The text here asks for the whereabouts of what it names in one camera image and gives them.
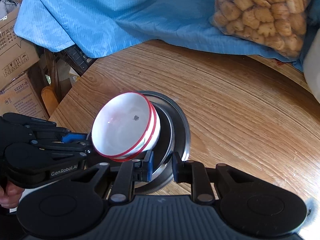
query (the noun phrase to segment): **transparent plastic bag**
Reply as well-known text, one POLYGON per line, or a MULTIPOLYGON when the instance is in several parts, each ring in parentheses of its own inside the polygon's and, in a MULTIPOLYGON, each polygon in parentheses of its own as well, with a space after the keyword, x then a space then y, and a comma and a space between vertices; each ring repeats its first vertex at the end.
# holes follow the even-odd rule
POLYGON ((210 23, 224 34, 275 49, 289 59, 300 55, 311 0, 215 0, 210 23))

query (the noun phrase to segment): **plastic bag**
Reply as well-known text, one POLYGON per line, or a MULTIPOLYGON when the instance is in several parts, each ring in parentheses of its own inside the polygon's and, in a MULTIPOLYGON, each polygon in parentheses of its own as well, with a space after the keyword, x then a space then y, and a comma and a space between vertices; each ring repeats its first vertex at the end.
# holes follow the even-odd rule
POLYGON ((310 0, 215 0, 210 23, 224 34, 273 48, 297 59, 307 31, 310 0))

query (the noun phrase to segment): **white bowl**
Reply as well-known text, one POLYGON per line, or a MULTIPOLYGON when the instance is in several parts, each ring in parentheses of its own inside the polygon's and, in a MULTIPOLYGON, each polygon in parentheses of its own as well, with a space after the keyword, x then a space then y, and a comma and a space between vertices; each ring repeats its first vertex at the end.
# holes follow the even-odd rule
POLYGON ((127 157, 138 152, 151 136, 153 106, 142 94, 129 92, 111 99, 92 127, 92 144, 104 157, 127 157))
POLYGON ((157 144, 157 142, 159 140, 159 136, 160 136, 161 125, 160 125, 160 118, 159 118, 159 115, 158 115, 155 107, 153 105, 151 105, 151 106, 153 108, 153 113, 156 114, 156 124, 154 126, 154 129, 152 130, 150 138, 145 142, 145 144, 135 154, 124 155, 124 156, 121 156, 121 157, 112 158, 112 160, 119 161, 119 162, 125 162, 125 161, 128 161, 128 160, 132 160, 137 155, 139 155, 141 152, 152 150, 156 146, 156 144, 157 144))

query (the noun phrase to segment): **blue fabric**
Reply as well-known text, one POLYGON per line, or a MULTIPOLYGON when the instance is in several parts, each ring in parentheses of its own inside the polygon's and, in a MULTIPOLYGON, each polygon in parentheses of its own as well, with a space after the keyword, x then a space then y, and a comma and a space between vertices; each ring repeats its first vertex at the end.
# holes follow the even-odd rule
MULTIPOLYGON (((289 61, 271 48, 223 35, 208 22, 213 13, 214 0, 23 0, 14 31, 53 52, 76 43, 93 58, 161 39, 190 49, 289 61)), ((301 60, 316 29, 308 28, 301 60)), ((294 62, 299 70, 301 60, 294 62)))

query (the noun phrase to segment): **cardboard box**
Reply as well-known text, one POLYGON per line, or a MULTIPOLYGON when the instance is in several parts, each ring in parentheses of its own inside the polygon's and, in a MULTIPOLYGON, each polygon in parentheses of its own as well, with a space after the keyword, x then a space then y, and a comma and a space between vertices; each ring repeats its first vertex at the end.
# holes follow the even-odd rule
POLYGON ((41 90, 46 85, 38 65, 16 78, 0 91, 0 116, 7 112, 48 120, 42 103, 41 90))
POLYGON ((13 32, 18 12, 0 19, 0 90, 39 60, 34 44, 13 32))

